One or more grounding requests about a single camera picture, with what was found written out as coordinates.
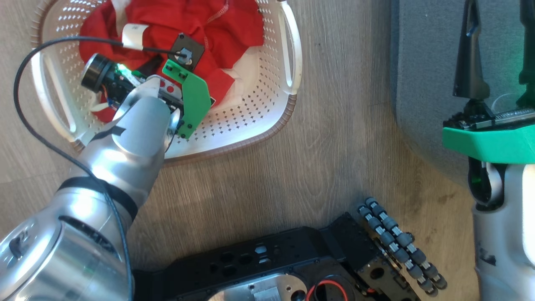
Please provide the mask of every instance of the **basket handle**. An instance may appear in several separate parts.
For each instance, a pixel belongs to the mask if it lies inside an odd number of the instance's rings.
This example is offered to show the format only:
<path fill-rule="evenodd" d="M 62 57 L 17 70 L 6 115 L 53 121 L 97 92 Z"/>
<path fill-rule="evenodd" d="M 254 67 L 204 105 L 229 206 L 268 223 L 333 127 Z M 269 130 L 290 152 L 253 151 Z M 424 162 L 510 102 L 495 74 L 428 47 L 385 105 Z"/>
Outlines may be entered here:
<path fill-rule="evenodd" d="M 58 111 L 52 102 L 52 97 L 48 92 L 47 81 L 44 74 L 46 68 L 43 67 L 43 64 L 43 55 L 38 52 L 32 58 L 32 76 L 39 103 L 41 103 L 41 107 L 54 129 L 69 142 L 75 142 L 76 137 L 74 136 L 74 131 L 76 130 L 76 127 L 73 124 L 67 126 L 58 114 Z"/>
<path fill-rule="evenodd" d="M 284 53 L 284 64 L 286 70 L 286 82 L 291 95 L 296 95 L 299 85 L 301 84 L 301 75 L 303 73 L 303 53 L 301 52 L 301 37 L 299 29 L 295 22 L 292 8 L 287 1 L 280 2 L 280 34 L 282 41 L 282 50 Z M 292 43 L 292 53 L 288 51 L 288 43 Z"/>

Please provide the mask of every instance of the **wooden floor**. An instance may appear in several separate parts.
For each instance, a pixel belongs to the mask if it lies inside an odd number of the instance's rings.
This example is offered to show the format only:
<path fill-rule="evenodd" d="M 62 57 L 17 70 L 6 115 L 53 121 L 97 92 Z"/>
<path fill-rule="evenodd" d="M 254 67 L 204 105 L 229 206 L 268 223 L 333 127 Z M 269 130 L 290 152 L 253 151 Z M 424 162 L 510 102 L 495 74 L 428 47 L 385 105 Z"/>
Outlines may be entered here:
<path fill-rule="evenodd" d="M 134 266 L 303 225 L 322 227 L 375 196 L 449 282 L 434 300 L 476 300 L 471 198 L 413 155 L 389 105 L 389 2 L 293 0 L 303 45 L 299 102 L 273 139 L 229 155 L 166 166 L 128 234 Z M 33 139 L 11 91 L 29 51 L 38 0 L 0 1 L 0 236 L 47 204 L 68 164 Z M 22 105 L 44 135 L 29 72 Z M 425 294 L 412 282 L 423 300 Z"/>

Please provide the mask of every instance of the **round hole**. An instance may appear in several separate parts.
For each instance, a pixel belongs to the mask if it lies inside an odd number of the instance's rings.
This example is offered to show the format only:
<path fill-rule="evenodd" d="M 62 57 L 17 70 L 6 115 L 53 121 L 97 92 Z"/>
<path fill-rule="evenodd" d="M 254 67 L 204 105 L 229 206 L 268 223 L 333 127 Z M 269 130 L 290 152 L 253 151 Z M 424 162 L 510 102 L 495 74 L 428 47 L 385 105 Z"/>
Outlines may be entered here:
<path fill-rule="evenodd" d="M 370 272 L 370 278 L 372 279 L 379 279 L 385 274 L 385 270 L 382 268 L 375 268 Z"/>
<path fill-rule="evenodd" d="M 294 291 L 294 293 L 290 296 L 291 301 L 304 301 L 307 295 L 302 290 Z"/>

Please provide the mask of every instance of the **silver metal plate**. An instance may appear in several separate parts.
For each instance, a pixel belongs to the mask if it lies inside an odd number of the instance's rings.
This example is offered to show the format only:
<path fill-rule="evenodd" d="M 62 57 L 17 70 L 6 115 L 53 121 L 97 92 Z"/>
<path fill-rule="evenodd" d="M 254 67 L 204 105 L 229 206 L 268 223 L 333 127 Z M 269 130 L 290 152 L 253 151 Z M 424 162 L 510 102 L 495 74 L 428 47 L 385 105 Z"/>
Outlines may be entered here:
<path fill-rule="evenodd" d="M 304 300 L 306 293 L 307 286 L 299 278 L 275 274 L 228 287 L 208 301 L 292 301 L 292 295 L 294 300 Z"/>

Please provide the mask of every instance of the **red clothing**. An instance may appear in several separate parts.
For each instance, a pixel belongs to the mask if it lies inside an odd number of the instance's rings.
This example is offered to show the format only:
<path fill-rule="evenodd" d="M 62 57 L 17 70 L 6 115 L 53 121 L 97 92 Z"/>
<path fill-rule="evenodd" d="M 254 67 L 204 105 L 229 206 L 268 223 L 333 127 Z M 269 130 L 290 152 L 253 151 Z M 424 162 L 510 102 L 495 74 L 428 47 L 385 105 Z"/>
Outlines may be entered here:
<path fill-rule="evenodd" d="M 204 45 L 194 73 L 208 84 L 210 96 L 221 101 L 234 79 L 221 69 L 231 69 L 251 46 L 264 43 L 264 23 L 255 0 L 132 0 L 126 8 L 128 23 L 145 24 L 143 46 L 171 49 L 179 33 Z M 106 1 L 84 21 L 82 36 L 121 41 L 116 14 Z M 104 43 L 80 42 L 80 56 L 87 62 L 94 53 L 136 70 L 155 55 Z"/>

